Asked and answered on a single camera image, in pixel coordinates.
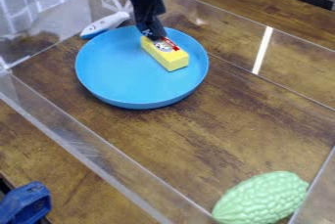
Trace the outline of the clear acrylic enclosure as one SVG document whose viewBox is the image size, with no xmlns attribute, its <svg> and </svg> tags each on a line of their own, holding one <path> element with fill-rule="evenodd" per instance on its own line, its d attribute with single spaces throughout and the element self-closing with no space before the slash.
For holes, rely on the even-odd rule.
<svg viewBox="0 0 335 224">
<path fill-rule="evenodd" d="M 158 110 L 100 102 L 74 75 L 84 22 L 66 3 L 0 66 L 0 173 L 42 182 L 52 224 L 214 224 L 223 192 L 296 173 L 306 202 L 281 224 L 335 224 L 335 50 L 202 0 L 166 0 L 164 23 L 203 46 L 208 72 Z"/>
</svg>

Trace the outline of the green bitter gourd toy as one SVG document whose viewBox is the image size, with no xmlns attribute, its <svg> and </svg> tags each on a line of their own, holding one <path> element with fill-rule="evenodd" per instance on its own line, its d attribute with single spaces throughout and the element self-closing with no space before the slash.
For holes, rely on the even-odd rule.
<svg viewBox="0 0 335 224">
<path fill-rule="evenodd" d="M 219 224 L 274 224 L 301 206 L 308 182 L 275 171 L 253 176 L 226 191 L 211 209 Z"/>
</svg>

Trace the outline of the white and blue toy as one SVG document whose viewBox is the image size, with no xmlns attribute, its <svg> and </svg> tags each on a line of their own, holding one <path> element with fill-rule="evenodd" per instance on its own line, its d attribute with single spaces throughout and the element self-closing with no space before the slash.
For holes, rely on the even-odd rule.
<svg viewBox="0 0 335 224">
<path fill-rule="evenodd" d="M 100 20 L 92 22 L 81 31 L 80 38 L 89 39 L 97 34 L 104 32 L 111 28 L 116 28 L 127 19 L 129 14 L 127 12 L 116 12 L 115 14 L 101 18 Z"/>
</svg>

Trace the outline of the yellow butter box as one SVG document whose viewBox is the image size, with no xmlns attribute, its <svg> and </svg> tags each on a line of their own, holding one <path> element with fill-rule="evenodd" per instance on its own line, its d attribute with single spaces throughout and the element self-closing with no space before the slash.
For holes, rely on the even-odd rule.
<svg viewBox="0 0 335 224">
<path fill-rule="evenodd" d="M 174 71 L 188 65 L 188 53 L 167 37 L 151 41 L 143 36 L 139 44 L 144 52 L 167 71 Z"/>
</svg>

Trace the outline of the blue round tray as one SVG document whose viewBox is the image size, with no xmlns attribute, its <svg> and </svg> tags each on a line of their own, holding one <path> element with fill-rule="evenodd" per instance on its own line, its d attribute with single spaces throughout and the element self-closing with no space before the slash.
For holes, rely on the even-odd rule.
<svg viewBox="0 0 335 224">
<path fill-rule="evenodd" d="M 207 54 L 184 32 L 170 28 L 167 35 L 190 55 L 190 64 L 174 71 L 144 52 L 132 26 L 108 30 L 84 43 L 74 60 L 76 77 L 100 101 L 119 108 L 147 110 L 190 96 L 207 74 Z"/>
</svg>

